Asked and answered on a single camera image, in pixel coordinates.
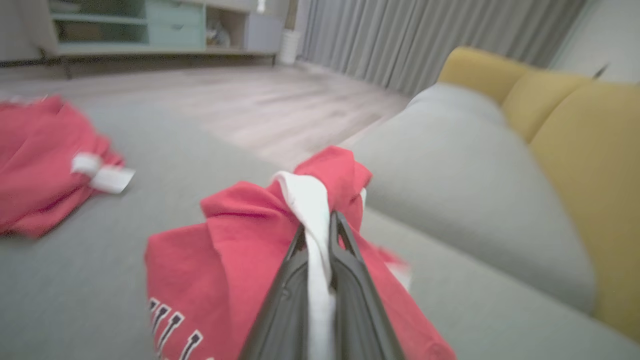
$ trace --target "gray curtain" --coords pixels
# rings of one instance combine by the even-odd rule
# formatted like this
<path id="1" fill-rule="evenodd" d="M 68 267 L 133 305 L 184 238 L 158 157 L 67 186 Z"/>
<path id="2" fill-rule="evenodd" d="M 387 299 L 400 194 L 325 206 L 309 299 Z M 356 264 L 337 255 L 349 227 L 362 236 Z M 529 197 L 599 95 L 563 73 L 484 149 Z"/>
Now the gray curtain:
<path id="1" fill-rule="evenodd" d="M 586 0 L 311 0 L 302 57 L 415 95 L 467 45 L 546 67 Z"/>

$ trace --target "yellow sofa backrest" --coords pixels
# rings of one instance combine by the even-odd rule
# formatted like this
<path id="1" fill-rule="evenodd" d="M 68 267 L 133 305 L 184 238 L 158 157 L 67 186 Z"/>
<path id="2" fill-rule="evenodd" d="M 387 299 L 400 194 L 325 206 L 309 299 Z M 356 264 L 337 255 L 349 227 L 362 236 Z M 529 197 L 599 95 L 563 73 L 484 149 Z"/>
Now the yellow sofa backrest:
<path id="1" fill-rule="evenodd" d="M 640 88 L 464 47 L 438 80 L 502 106 L 580 232 L 598 282 L 594 316 L 640 342 Z"/>

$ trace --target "red garment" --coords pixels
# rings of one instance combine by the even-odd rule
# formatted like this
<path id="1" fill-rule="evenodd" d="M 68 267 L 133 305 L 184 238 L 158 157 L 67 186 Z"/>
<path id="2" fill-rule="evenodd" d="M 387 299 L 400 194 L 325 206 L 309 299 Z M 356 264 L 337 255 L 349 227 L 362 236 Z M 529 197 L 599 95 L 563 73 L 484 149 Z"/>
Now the red garment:
<path id="1" fill-rule="evenodd" d="M 389 255 L 360 236 L 360 190 L 371 173 L 350 151 L 329 147 L 295 174 L 322 181 L 330 209 L 347 218 L 407 358 L 454 359 L 385 266 Z M 163 359 L 236 359 L 300 224 L 278 182 L 237 183 L 200 205 L 206 223 L 149 238 L 148 295 Z"/>
<path id="2" fill-rule="evenodd" d="M 40 237 L 95 192 L 88 176 L 71 174 L 78 152 L 123 165 L 109 140 L 60 97 L 0 103 L 0 234 Z"/>

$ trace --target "crumpled red clothing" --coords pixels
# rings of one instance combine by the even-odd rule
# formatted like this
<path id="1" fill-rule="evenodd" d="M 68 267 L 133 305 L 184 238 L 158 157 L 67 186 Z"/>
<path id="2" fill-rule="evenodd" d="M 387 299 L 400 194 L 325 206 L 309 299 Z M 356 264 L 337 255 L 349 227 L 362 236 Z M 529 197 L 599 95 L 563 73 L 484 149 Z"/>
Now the crumpled red clothing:
<path id="1" fill-rule="evenodd" d="M 97 192 L 88 176 L 71 174 L 78 152 L 124 165 L 109 139 L 59 96 L 0 103 L 0 234 L 41 237 Z"/>
<path id="2" fill-rule="evenodd" d="M 393 256 L 359 233 L 360 190 L 371 173 L 350 151 L 329 147 L 295 174 L 322 181 L 330 209 L 347 218 L 407 359 L 455 359 L 387 268 Z M 205 223 L 153 235 L 147 245 L 151 331 L 163 359 L 237 359 L 300 224 L 277 181 L 240 182 L 200 205 Z"/>

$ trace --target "cabinet leg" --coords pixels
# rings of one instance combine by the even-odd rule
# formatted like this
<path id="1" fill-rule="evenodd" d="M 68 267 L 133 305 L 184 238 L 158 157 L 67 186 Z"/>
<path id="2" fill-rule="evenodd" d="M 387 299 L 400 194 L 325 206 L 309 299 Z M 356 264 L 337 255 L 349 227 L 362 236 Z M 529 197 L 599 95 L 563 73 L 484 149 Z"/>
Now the cabinet leg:
<path id="1" fill-rule="evenodd" d="M 71 80 L 72 75 L 71 67 L 69 66 L 69 59 L 66 56 L 62 56 L 60 58 L 60 64 L 62 65 L 63 69 L 65 69 L 65 76 L 67 77 L 67 80 Z"/>

